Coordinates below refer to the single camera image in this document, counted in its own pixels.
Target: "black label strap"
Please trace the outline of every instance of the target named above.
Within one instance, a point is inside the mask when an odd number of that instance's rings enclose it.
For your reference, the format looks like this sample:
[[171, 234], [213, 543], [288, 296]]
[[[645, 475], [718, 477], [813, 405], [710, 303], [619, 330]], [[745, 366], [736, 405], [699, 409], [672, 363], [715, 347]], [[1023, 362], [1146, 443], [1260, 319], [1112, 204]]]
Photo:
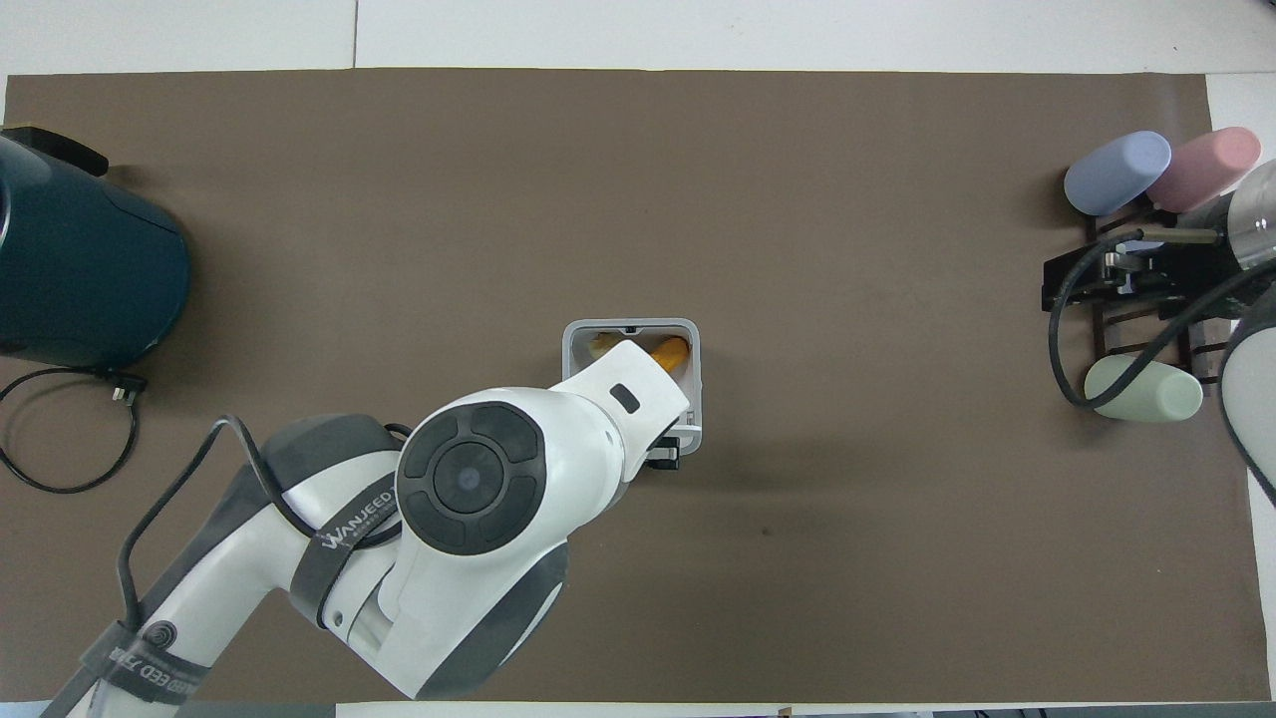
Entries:
[[323, 604], [337, 576], [364, 537], [398, 511], [394, 504], [394, 474], [373, 482], [327, 524], [310, 537], [297, 570], [292, 573], [288, 601], [311, 624], [325, 627]]
[[181, 705], [209, 668], [149, 643], [116, 621], [84, 652], [80, 663], [98, 678], [147, 703]]

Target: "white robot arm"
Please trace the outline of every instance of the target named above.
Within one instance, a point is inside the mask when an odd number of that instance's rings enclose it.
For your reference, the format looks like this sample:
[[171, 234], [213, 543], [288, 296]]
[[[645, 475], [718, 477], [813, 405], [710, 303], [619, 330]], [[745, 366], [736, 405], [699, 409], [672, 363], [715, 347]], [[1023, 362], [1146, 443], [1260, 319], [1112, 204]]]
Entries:
[[1220, 371], [1228, 432], [1276, 505], [1276, 287], [1242, 316]]
[[314, 536], [245, 468], [138, 627], [107, 629], [43, 715], [174, 715], [277, 588], [404, 695], [470, 692], [554, 603], [568, 536], [619, 500], [686, 408], [627, 341], [549, 390], [459, 399], [402, 448], [370, 417], [297, 422], [262, 455]]

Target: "teal appliance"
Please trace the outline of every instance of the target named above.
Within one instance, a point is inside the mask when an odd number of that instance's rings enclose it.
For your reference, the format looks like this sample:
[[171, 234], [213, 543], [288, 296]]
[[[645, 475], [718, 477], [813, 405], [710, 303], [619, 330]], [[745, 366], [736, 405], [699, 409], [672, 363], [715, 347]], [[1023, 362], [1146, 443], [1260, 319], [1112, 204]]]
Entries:
[[47, 130], [0, 131], [0, 353], [115, 372], [172, 328], [190, 287], [174, 219]]

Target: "cable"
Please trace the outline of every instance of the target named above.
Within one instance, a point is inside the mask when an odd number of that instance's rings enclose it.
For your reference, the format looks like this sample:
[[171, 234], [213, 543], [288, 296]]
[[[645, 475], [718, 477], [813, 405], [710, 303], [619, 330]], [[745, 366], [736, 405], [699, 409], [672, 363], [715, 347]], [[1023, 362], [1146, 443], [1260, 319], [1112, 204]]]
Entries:
[[1072, 296], [1072, 291], [1076, 287], [1077, 281], [1081, 278], [1081, 274], [1090, 268], [1090, 264], [1097, 260], [1104, 253], [1114, 249], [1118, 244], [1137, 240], [1142, 236], [1142, 230], [1136, 230], [1131, 233], [1096, 241], [1095, 245], [1086, 251], [1064, 275], [1063, 282], [1059, 286], [1059, 295], [1055, 296], [1054, 305], [1050, 307], [1050, 323], [1046, 329], [1046, 343], [1050, 352], [1050, 371], [1054, 374], [1054, 381], [1059, 385], [1059, 392], [1063, 393], [1064, 399], [1082, 409], [1095, 409], [1115, 399], [1116, 395], [1125, 392], [1125, 388], [1134, 381], [1139, 372], [1152, 363], [1156, 355], [1160, 353], [1162, 348], [1169, 346], [1170, 342], [1174, 341], [1180, 332], [1183, 332], [1183, 329], [1199, 319], [1211, 304], [1224, 296], [1228, 296], [1240, 286], [1276, 270], [1276, 259], [1268, 259], [1257, 264], [1252, 269], [1228, 277], [1210, 291], [1202, 293], [1196, 301], [1179, 311], [1179, 314], [1174, 316], [1174, 319], [1171, 319], [1164, 329], [1161, 329], [1161, 333], [1156, 334], [1156, 338], [1150, 341], [1148, 344], [1138, 352], [1134, 357], [1134, 362], [1127, 367], [1119, 377], [1116, 377], [1116, 381], [1114, 381], [1099, 395], [1086, 399], [1072, 386], [1072, 383], [1068, 381], [1068, 376], [1063, 370], [1063, 362], [1059, 357], [1059, 320], [1063, 316], [1063, 310], [1068, 305], [1068, 298]]
[[[279, 487], [278, 480], [274, 478], [271, 468], [262, 460], [262, 453], [258, 450], [256, 443], [253, 441], [253, 436], [249, 434], [248, 427], [244, 426], [244, 422], [232, 414], [219, 417], [208, 430], [203, 444], [199, 445], [199, 449], [186, 464], [186, 468], [182, 469], [181, 474], [179, 474], [177, 478], [168, 485], [168, 488], [166, 488], [163, 494], [156, 499], [156, 502], [151, 505], [151, 509], [147, 510], [145, 515], [142, 517], [142, 520], [138, 522], [138, 525], [129, 532], [128, 537], [125, 537], [124, 545], [120, 546], [120, 553], [115, 560], [115, 573], [120, 579], [120, 597], [124, 601], [124, 625], [129, 630], [140, 630], [143, 621], [142, 603], [138, 601], [137, 584], [133, 579], [133, 570], [129, 566], [129, 560], [133, 556], [133, 548], [137, 546], [138, 539], [142, 538], [142, 534], [151, 527], [151, 523], [156, 520], [160, 513], [163, 511], [165, 506], [168, 505], [172, 497], [176, 496], [176, 494], [181, 491], [181, 487], [186, 485], [186, 481], [195, 474], [200, 464], [204, 463], [204, 459], [208, 457], [208, 453], [213, 448], [213, 443], [217, 441], [217, 437], [223, 427], [230, 427], [231, 431], [235, 432], [235, 436], [239, 437], [240, 445], [244, 448], [244, 454], [248, 457], [249, 467], [253, 468], [253, 474], [256, 477], [258, 483], [262, 486], [262, 491], [264, 491], [265, 496], [269, 497], [274, 509], [283, 515], [292, 528], [295, 528], [301, 536], [306, 537], [306, 539], [310, 539], [315, 536], [315, 533], [318, 533], [314, 527], [306, 524], [305, 519], [299, 517], [297, 513], [292, 510], [292, 506], [288, 505], [287, 500], [283, 497], [283, 491]], [[355, 545], [355, 550], [359, 551], [380, 546], [399, 536], [402, 531], [403, 527], [402, 523], [399, 523], [376, 534], [364, 537], [362, 541]]]
[[0, 390], [0, 402], [4, 402], [9, 397], [9, 394], [13, 393], [13, 390], [27, 384], [28, 381], [47, 375], [83, 375], [88, 377], [97, 377], [100, 380], [114, 383], [116, 389], [119, 390], [128, 390], [129, 398], [125, 403], [129, 407], [129, 439], [125, 440], [124, 449], [120, 451], [120, 455], [115, 459], [115, 463], [111, 464], [111, 468], [107, 469], [103, 474], [98, 476], [94, 480], [89, 480], [82, 485], [75, 485], [69, 487], [55, 487], [32, 478], [31, 474], [28, 474], [27, 472], [22, 471], [22, 468], [18, 467], [18, 464], [9, 457], [8, 453], [5, 453], [3, 448], [0, 448], [0, 464], [4, 464], [5, 468], [13, 472], [13, 476], [18, 477], [18, 480], [22, 481], [22, 483], [32, 488], [38, 488], [40, 491], [47, 494], [63, 494], [63, 495], [80, 494], [91, 488], [94, 488], [97, 486], [101, 486], [103, 482], [114, 477], [124, 467], [124, 464], [129, 460], [129, 457], [133, 454], [133, 448], [138, 443], [138, 406], [133, 399], [138, 395], [138, 393], [142, 392], [142, 389], [145, 388], [147, 383], [142, 377], [137, 377], [133, 375], [117, 375], [112, 372], [101, 372], [94, 370], [71, 370], [68, 367], [55, 367], [52, 370], [40, 370], [38, 372], [32, 372], [29, 375], [18, 377], [17, 380], [9, 383], [9, 386], [4, 388], [4, 390]]

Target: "brown table surface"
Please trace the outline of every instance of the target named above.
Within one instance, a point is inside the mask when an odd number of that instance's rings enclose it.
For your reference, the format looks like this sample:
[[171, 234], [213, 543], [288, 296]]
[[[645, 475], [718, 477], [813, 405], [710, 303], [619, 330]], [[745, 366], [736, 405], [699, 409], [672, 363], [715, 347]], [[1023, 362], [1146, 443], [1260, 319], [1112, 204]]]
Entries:
[[[1211, 399], [1072, 409], [1040, 263], [1062, 170], [1210, 128], [1201, 77], [343, 70], [10, 78], [185, 226], [189, 306], [137, 369], [137, 457], [87, 495], [0, 481], [0, 699], [47, 698], [120, 615], [116, 548], [221, 413], [415, 423], [547, 386], [577, 318], [699, 324], [704, 445], [572, 539], [482, 699], [1267, 699], [1242, 464]], [[1067, 326], [1085, 367], [1085, 321]], [[8, 380], [28, 370], [0, 365]], [[5, 446], [89, 476], [124, 412], [24, 392]], [[135, 556], [145, 587], [236, 465]], [[204, 699], [397, 698], [269, 597]]]

